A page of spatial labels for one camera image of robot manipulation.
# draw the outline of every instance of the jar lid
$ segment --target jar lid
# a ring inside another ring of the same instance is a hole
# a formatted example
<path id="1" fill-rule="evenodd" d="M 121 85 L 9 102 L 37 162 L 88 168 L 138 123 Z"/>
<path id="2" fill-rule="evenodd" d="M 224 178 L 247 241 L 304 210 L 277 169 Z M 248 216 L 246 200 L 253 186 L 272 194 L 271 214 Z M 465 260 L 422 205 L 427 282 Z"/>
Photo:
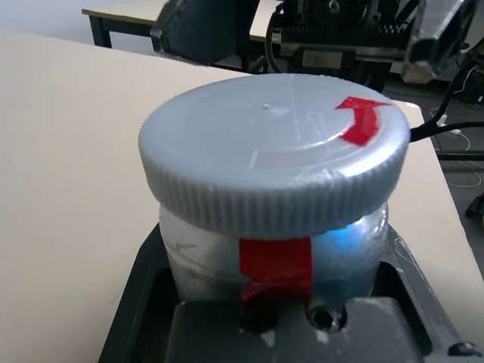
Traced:
<path id="1" fill-rule="evenodd" d="M 139 135 L 147 181 L 171 213 L 251 238 L 342 228 L 389 198 L 409 128 L 380 93 L 327 76 L 267 74 L 167 101 Z"/>

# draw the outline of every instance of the red arrow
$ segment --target red arrow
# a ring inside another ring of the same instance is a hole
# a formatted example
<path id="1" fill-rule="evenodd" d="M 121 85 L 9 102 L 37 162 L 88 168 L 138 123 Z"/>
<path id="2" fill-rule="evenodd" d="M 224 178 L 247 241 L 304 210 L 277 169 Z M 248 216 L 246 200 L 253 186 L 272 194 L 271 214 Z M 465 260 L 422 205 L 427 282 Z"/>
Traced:
<path id="1" fill-rule="evenodd" d="M 384 102 L 348 97 L 336 109 L 352 108 L 355 113 L 355 125 L 341 135 L 343 140 L 365 146 L 378 132 L 378 115 L 375 107 L 389 106 Z"/>

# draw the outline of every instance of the jar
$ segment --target jar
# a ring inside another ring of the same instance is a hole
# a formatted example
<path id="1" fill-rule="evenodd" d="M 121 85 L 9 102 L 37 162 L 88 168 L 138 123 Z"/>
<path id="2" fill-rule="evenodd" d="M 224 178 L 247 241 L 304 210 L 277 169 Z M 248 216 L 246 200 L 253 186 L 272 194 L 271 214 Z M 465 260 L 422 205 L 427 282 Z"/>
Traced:
<path id="1" fill-rule="evenodd" d="M 247 76 L 163 104 L 139 148 L 181 299 L 367 296 L 408 140 L 391 100 L 333 77 Z"/>

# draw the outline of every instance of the red tape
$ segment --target red tape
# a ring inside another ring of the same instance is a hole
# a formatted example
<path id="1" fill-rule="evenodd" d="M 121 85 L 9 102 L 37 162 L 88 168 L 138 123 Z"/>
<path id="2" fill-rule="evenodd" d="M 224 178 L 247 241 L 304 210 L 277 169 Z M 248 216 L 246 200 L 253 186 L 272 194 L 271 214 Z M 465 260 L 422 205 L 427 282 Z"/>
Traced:
<path id="1" fill-rule="evenodd" d="M 374 100 L 365 100 L 364 98 L 348 97 L 340 106 L 336 107 L 336 109 L 353 109 L 355 114 L 355 125 L 342 134 L 341 138 L 352 144 L 365 146 L 380 129 L 375 108 L 386 105 L 390 104 Z"/>
<path id="2" fill-rule="evenodd" d="M 267 297 L 309 297 L 312 290 L 311 238 L 292 240 L 239 240 L 240 273 L 251 282 L 245 301 Z"/>

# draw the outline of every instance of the white table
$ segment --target white table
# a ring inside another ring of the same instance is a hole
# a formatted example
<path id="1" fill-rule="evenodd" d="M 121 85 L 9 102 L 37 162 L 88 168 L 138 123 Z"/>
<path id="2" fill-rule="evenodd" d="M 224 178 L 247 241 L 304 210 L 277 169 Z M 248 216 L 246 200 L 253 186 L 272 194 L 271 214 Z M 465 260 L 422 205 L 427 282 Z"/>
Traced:
<path id="1" fill-rule="evenodd" d="M 89 16 L 94 43 L 111 48 L 110 31 L 150 36 L 150 29 L 167 2 L 168 0 L 141 0 L 99 8 L 83 8 L 82 13 Z M 278 3 L 277 0 L 260 0 L 250 28 L 250 40 L 265 41 L 269 18 Z"/>
<path id="2" fill-rule="evenodd" d="M 8 31 L 0 49 L 0 356 L 92 363 L 157 222 L 141 124 L 241 74 Z M 461 336 L 484 347 L 484 283 L 430 141 L 410 147 L 390 215 Z"/>

